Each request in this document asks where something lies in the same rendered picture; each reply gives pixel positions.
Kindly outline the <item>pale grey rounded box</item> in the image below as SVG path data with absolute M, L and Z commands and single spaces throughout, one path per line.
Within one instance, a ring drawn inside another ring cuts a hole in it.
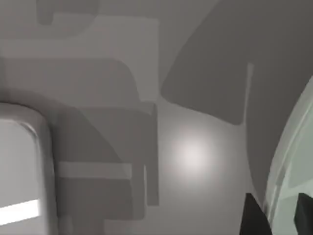
M 59 235 L 51 134 L 28 107 L 0 102 L 0 235 Z

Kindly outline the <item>pale greenish white container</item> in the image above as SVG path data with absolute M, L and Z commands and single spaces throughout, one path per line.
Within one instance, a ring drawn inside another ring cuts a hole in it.
M 284 127 L 271 161 L 264 207 L 273 235 L 297 235 L 298 195 L 313 198 L 313 76 Z

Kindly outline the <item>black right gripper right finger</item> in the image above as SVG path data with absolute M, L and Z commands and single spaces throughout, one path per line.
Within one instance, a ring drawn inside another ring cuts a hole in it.
M 298 235 L 313 235 L 313 198 L 299 193 L 294 224 Z

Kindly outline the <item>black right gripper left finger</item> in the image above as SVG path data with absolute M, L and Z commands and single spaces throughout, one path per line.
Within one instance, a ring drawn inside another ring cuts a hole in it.
M 251 193 L 245 196 L 241 235 L 272 235 L 268 219 Z

